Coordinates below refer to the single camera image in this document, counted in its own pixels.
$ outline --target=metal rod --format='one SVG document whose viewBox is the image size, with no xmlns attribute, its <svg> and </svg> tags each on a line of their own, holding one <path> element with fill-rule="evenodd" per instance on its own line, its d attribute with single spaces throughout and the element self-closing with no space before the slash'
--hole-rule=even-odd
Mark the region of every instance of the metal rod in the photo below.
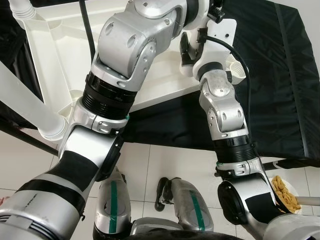
<svg viewBox="0 0 320 240">
<path fill-rule="evenodd" d="M 2 120 L 0 120 L 0 131 L 3 131 L 4 133 L 9 134 L 17 139 L 20 139 L 20 140 L 22 140 L 32 146 L 35 146 L 43 151 L 46 151 L 47 153 L 58 156 L 58 150 L 46 145 L 45 143 L 39 141 L 38 139 L 35 139 L 32 136 L 29 136 L 28 134 L 11 126 L 9 123 L 3 122 Z"/>
<path fill-rule="evenodd" d="M 296 196 L 298 204 L 308 206 L 320 206 L 320 197 L 316 196 Z"/>
</svg>

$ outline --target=black pole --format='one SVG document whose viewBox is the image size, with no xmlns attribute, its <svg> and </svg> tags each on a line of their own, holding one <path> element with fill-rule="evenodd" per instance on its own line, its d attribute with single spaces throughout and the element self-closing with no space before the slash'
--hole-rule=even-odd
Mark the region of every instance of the black pole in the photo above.
<svg viewBox="0 0 320 240">
<path fill-rule="evenodd" d="M 28 134 L 24 133 L 23 131 L 20 131 L 16 129 L 15 127 L 11 126 L 9 123 L 3 122 L 0 120 L 0 131 L 3 131 L 6 134 L 9 134 L 17 139 L 20 139 L 28 144 L 31 144 L 32 146 L 35 146 L 41 150 L 44 150 L 50 154 L 53 154 L 55 156 L 58 156 L 58 150 L 54 149 L 53 147 L 48 146 L 47 144 L 35 139 L 32 136 L 29 136 Z"/>
</svg>

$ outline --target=black tape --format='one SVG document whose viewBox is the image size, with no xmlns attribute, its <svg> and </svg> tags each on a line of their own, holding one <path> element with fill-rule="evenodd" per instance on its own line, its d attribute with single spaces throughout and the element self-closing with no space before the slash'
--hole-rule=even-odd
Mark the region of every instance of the black tape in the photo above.
<svg viewBox="0 0 320 240">
<path fill-rule="evenodd" d="M 81 191 L 84 191 L 99 168 L 89 159 L 73 151 L 64 151 L 58 165 L 47 172 L 76 185 Z"/>
<path fill-rule="evenodd" d="M 208 62 L 198 70 L 198 78 L 201 79 L 205 73 L 216 69 L 223 70 L 223 66 L 220 62 Z"/>
<path fill-rule="evenodd" d="M 184 27 L 196 19 L 199 12 L 199 1 L 186 0 L 186 16 L 184 21 Z"/>
<path fill-rule="evenodd" d="M 101 166 L 101 169 L 95 179 L 96 182 L 101 182 L 111 175 L 121 155 L 120 150 L 123 144 L 124 139 L 120 135 L 118 135 L 114 140 L 113 145 L 110 148 L 110 151 Z"/>
<path fill-rule="evenodd" d="M 20 187 L 20 189 L 17 192 L 25 190 L 41 191 L 56 194 L 64 200 L 66 200 L 67 202 L 69 202 L 72 206 L 74 206 L 80 216 L 83 215 L 83 212 L 85 210 L 86 201 L 77 191 L 59 185 L 52 181 L 34 179 L 25 183 L 22 187 Z"/>
<path fill-rule="evenodd" d="M 281 212 L 274 204 L 269 192 L 245 200 L 252 216 L 260 223 L 268 224 L 272 219 L 287 213 Z"/>
</svg>

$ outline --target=cable connector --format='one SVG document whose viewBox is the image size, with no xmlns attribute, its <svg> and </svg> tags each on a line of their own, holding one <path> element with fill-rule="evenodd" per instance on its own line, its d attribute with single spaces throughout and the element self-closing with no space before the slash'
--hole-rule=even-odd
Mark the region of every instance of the cable connector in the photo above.
<svg viewBox="0 0 320 240">
<path fill-rule="evenodd" d="M 204 44 L 207 41 L 207 36 L 208 36 L 208 28 L 199 28 L 198 30 L 198 38 L 196 42 L 198 44 Z"/>
</svg>

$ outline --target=black cable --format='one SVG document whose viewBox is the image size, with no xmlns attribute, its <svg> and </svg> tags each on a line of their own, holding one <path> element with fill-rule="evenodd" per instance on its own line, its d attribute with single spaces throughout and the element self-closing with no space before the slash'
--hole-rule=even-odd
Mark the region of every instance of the black cable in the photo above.
<svg viewBox="0 0 320 240">
<path fill-rule="evenodd" d="M 94 37 L 92 35 L 92 31 L 91 31 L 91 27 L 90 27 L 90 22 L 89 22 L 89 17 L 88 17 L 88 12 L 87 12 L 87 8 L 86 8 L 85 0 L 79 0 L 79 5 L 80 5 L 80 10 L 81 10 L 81 15 L 82 15 L 82 19 L 83 19 L 83 24 L 84 24 L 86 36 L 87 36 L 88 42 L 89 42 L 91 62 L 92 62 L 94 60 L 94 56 L 96 53 L 96 47 L 95 47 Z"/>
<path fill-rule="evenodd" d="M 251 135 L 251 77 L 249 74 L 249 68 L 246 65 L 244 59 L 241 57 L 240 53 L 235 50 L 232 46 L 230 46 L 229 44 L 227 44 L 224 41 L 221 41 L 220 39 L 217 39 L 215 37 L 212 36 L 205 36 L 206 40 L 215 42 L 217 44 L 220 44 L 222 46 L 224 46 L 225 48 L 229 49 L 231 54 L 241 63 L 244 73 L 245 73 L 245 77 L 247 80 L 247 113 L 246 113 L 246 118 L 247 118 L 247 128 L 248 128 L 248 135 L 249 135 L 249 141 L 250 144 L 252 144 L 252 135 Z"/>
</svg>

